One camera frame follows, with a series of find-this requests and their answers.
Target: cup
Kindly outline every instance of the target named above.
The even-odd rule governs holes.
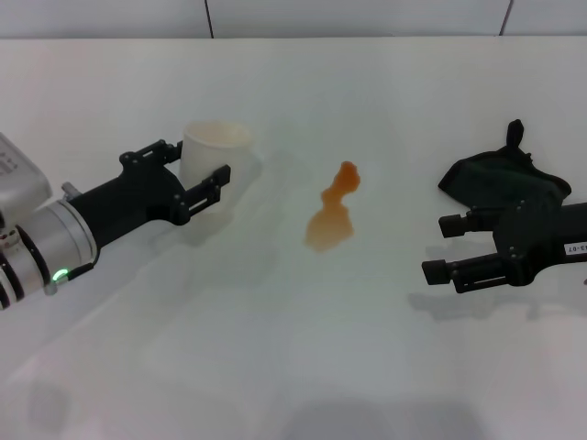
[[[250,185],[256,160],[250,130],[236,122],[197,121],[183,131],[180,182],[186,190],[198,185],[223,165],[230,166],[230,183],[220,193],[220,202],[205,213],[231,209]]]

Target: table surface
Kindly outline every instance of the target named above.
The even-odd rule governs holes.
[[[442,238],[465,210],[436,185],[511,120],[587,199],[587,39],[2,41],[0,60],[0,131],[54,189],[192,120],[248,124],[262,160],[232,214],[145,225],[0,314],[3,440],[584,436],[587,266],[457,295],[420,263],[493,251]],[[343,160],[355,234],[317,254]]]

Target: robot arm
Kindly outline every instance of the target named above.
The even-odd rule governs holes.
[[[465,217],[450,215],[438,222],[445,238],[493,231],[495,254],[422,263],[428,284],[453,281],[458,293],[503,284],[526,286],[545,268],[587,261],[587,203],[520,201],[506,208],[473,208]]]
[[[177,146],[160,140],[120,156],[115,179],[80,193],[69,183],[65,197],[50,198],[43,173],[0,134],[0,306],[92,269],[100,249],[151,220],[184,225],[220,200],[230,182],[228,165],[185,190],[165,165],[179,159]]]

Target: orange liquid spill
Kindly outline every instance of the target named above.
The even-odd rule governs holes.
[[[312,217],[305,231],[305,244],[316,252],[324,252],[352,237],[355,230],[349,209],[342,198],[359,188],[360,176],[352,162],[342,162],[330,188],[322,191],[322,209]]]

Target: white wall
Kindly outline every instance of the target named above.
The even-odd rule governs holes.
[[[215,37],[497,35],[509,0],[209,0]]]
[[[204,0],[0,0],[0,38],[209,35]]]
[[[587,35],[587,0],[515,0],[505,35]]]

